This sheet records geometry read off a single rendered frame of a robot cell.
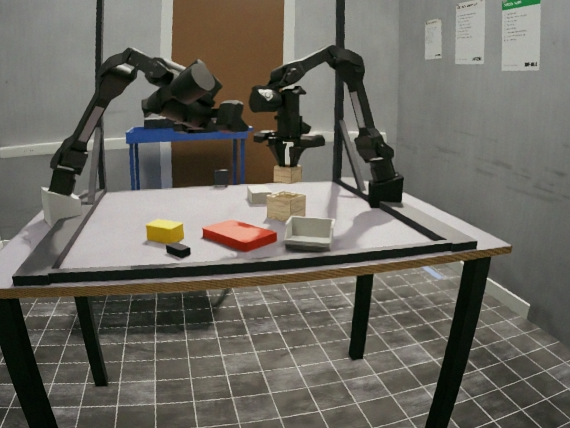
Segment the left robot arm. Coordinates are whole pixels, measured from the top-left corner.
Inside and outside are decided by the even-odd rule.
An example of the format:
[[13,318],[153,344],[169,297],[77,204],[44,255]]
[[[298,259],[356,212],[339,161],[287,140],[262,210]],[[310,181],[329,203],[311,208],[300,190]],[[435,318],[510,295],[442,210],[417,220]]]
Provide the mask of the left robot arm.
[[323,48],[302,60],[273,69],[266,86],[253,86],[249,98],[251,111],[300,112],[300,94],[305,95],[307,92],[301,86],[285,88],[282,92],[279,92],[279,89],[297,83],[309,70],[326,61],[330,68],[338,72],[348,87],[359,129],[358,136],[354,138],[356,151],[365,163],[370,164],[372,182],[384,183],[398,177],[399,174],[395,173],[391,160],[394,157],[394,149],[384,142],[382,134],[374,125],[363,84],[365,74],[363,58],[351,50],[335,45]]

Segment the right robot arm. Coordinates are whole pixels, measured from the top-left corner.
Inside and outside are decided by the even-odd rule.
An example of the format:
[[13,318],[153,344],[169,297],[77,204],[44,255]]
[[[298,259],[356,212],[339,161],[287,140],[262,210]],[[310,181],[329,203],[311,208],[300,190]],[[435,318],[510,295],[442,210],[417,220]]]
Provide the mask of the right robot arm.
[[[81,175],[88,158],[88,141],[110,101],[121,95],[137,78],[138,70],[145,73],[144,77],[150,84],[161,87],[141,101],[144,118],[156,114],[177,121],[184,115],[188,106],[186,104],[191,104],[198,98],[206,105],[214,107],[216,101],[213,98],[222,88],[222,84],[211,75],[204,62],[197,59],[187,69],[163,57],[153,59],[139,52],[141,51],[128,47],[122,53],[110,56],[99,68],[96,92],[73,135],[63,141],[50,161],[50,168],[54,170],[47,191],[65,196],[73,194],[75,175]],[[124,63],[134,69],[122,66]],[[72,170],[63,170],[65,167],[57,167],[57,163]]]

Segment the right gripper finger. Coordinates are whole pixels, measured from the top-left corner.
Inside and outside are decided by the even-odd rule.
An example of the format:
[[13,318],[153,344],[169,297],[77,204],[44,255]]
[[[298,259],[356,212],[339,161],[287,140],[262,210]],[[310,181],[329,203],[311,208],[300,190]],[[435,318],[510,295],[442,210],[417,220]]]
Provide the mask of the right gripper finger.
[[[236,133],[238,132],[246,132],[248,131],[248,125],[241,119],[240,120],[240,125],[239,125],[239,129]],[[223,133],[223,134],[232,134],[232,133]]]
[[209,133],[218,132],[215,128],[215,122],[210,121],[206,129],[188,130],[188,134],[199,134],[199,133]]

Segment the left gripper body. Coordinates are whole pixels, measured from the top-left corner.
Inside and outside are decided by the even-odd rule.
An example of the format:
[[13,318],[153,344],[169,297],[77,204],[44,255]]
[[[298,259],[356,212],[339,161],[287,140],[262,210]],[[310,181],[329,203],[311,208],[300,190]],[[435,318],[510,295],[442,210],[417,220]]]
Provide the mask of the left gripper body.
[[283,144],[283,142],[294,142],[295,147],[325,146],[325,138],[323,135],[306,134],[311,136],[299,136],[299,120],[302,120],[300,112],[277,112],[277,116],[274,116],[274,120],[277,120],[277,131],[255,132],[253,136],[253,142],[263,143],[267,140],[268,145],[279,145]]

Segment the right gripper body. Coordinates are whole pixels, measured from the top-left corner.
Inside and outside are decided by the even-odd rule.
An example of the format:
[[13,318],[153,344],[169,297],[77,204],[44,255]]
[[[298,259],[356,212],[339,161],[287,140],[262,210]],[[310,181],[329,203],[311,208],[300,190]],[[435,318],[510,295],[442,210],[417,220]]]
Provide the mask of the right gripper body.
[[[219,108],[211,109],[200,100],[187,106],[184,115],[173,121],[174,132],[188,134],[188,130],[206,129],[210,120],[216,120],[217,131],[223,133],[236,133],[239,129],[244,105],[237,100],[223,101]],[[174,123],[184,123],[174,124]]]

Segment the wooden box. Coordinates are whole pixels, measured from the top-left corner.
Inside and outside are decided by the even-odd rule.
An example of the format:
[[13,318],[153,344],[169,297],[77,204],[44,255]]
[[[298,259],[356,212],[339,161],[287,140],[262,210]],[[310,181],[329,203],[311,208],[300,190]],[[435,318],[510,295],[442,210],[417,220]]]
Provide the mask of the wooden box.
[[290,164],[285,164],[285,167],[274,166],[274,182],[291,185],[302,181],[302,166],[288,167]]
[[[301,195],[292,199],[275,197],[280,193]],[[267,196],[267,218],[287,222],[291,216],[306,216],[306,195],[280,191]]]
[[277,195],[274,195],[275,197],[281,197],[281,198],[286,198],[286,199],[292,199],[301,195],[295,195],[295,194],[289,194],[289,193],[280,193]]

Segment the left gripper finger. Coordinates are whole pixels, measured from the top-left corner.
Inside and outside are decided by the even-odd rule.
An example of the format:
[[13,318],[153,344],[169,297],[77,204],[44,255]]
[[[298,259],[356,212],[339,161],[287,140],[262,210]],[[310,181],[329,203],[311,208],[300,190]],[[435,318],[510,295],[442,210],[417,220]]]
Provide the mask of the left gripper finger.
[[[290,167],[296,167],[297,166],[299,159],[300,159],[303,151],[305,150],[305,148],[309,148],[309,147],[295,147],[295,146],[289,147]],[[301,149],[301,150],[297,150],[297,149]]]
[[271,152],[273,153],[277,163],[279,166],[285,167],[285,149],[287,143],[279,144],[279,145],[266,145],[269,147]]

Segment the yellow rectangular block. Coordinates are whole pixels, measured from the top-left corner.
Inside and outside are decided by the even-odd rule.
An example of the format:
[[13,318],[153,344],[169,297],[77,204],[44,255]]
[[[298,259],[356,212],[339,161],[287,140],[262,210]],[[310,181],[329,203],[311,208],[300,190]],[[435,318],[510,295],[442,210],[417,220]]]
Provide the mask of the yellow rectangular block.
[[157,219],[146,224],[147,240],[170,244],[184,238],[183,223]]

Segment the orange-red flat rectangular block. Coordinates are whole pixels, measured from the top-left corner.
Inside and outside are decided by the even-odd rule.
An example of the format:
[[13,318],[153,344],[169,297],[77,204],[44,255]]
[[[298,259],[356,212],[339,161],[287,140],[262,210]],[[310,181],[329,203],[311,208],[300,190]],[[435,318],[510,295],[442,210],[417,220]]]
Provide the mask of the orange-red flat rectangular block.
[[234,219],[202,227],[202,236],[244,252],[277,241],[277,232]]

